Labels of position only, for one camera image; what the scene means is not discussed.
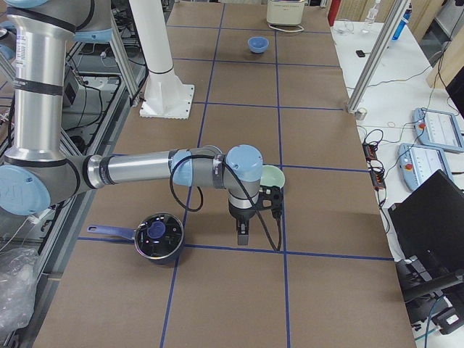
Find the table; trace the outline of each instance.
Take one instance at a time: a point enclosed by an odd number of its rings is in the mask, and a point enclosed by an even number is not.
[[[355,51],[362,49],[366,53],[371,52],[382,25],[382,23],[374,23],[372,31],[367,34],[361,32],[363,27],[361,22],[336,22],[333,27],[333,39],[348,94],[352,93],[351,87],[355,87],[368,59],[367,57],[359,58]],[[337,31],[346,31],[347,28],[352,29],[352,32],[341,34]],[[368,109],[366,118],[363,121],[357,121],[361,140],[364,140],[366,132],[371,132],[374,129],[382,130],[386,140],[396,142],[401,139],[397,144],[381,143],[377,152],[378,158],[383,162],[384,167],[386,169],[391,168],[386,177],[386,203],[384,205],[386,214],[388,214],[387,209],[393,203],[404,201],[411,193],[406,187],[400,169],[395,165],[395,162],[398,158],[399,144],[411,144],[417,138],[413,125],[407,124],[412,121],[413,110],[417,107],[428,107],[429,109],[457,113],[457,110],[453,109],[455,105],[452,101],[447,100],[448,94],[445,90],[433,89],[428,86],[426,78],[431,71],[432,68],[428,60],[409,28],[406,27],[399,40],[391,41],[389,44],[389,48],[385,51],[370,85],[388,80],[406,80],[413,75],[420,75],[407,81],[382,83],[379,86],[369,87],[360,103],[360,107]],[[464,129],[464,119],[460,115],[457,119],[460,129]],[[380,136],[380,132],[376,131],[372,136],[369,136],[368,141],[379,140]],[[462,172],[464,170],[464,154],[451,154],[449,152],[445,154],[452,172]],[[460,188],[464,189],[464,175],[455,175],[454,180]],[[385,192],[380,193],[381,199],[385,197],[384,194]],[[394,258],[401,260],[404,255],[401,252],[393,228],[390,228],[388,237]],[[424,334],[424,330],[415,333],[415,336],[419,337],[422,334]],[[457,348],[462,346],[463,339],[464,330],[462,328],[448,336],[435,333],[430,335],[428,347]],[[417,344],[418,347],[422,347],[423,340],[418,340]]]
[[[414,347],[326,13],[306,8],[299,35],[269,30],[265,13],[176,4],[168,35],[176,73],[196,85],[191,116],[135,109],[115,152],[255,145],[286,175],[283,250],[256,219],[249,246],[236,246],[225,191],[205,190],[187,214],[165,181],[103,188],[85,226],[133,228],[168,211],[186,248],[160,267],[84,226],[34,347]],[[255,35],[270,39],[263,55],[248,52]]]

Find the plastic bag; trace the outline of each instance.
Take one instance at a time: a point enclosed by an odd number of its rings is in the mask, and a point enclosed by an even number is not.
[[[29,324],[36,299],[37,259],[34,249],[19,248],[0,254],[0,336]]]

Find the blue pan handle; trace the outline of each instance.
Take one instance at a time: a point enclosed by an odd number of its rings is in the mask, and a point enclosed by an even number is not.
[[[130,228],[123,227],[114,227],[114,226],[105,226],[105,225],[90,225],[87,227],[87,232],[97,233],[97,234],[106,234],[108,236],[118,236],[125,239],[133,241],[135,232]]]

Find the light green bowl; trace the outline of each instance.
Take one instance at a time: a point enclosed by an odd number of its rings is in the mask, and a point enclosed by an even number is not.
[[[261,175],[261,185],[263,186],[278,186],[281,189],[285,184],[285,175],[282,170],[273,165],[263,165]]]

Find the blue bottle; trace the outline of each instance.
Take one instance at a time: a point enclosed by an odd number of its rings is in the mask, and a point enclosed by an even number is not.
[[[412,4],[409,4],[409,8],[406,10],[405,15],[401,19],[401,22],[399,22],[398,24],[397,31],[394,32],[393,38],[391,38],[392,40],[398,40],[399,36],[401,35],[401,32],[403,31],[403,28],[409,22],[411,13],[413,13],[413,6]]]

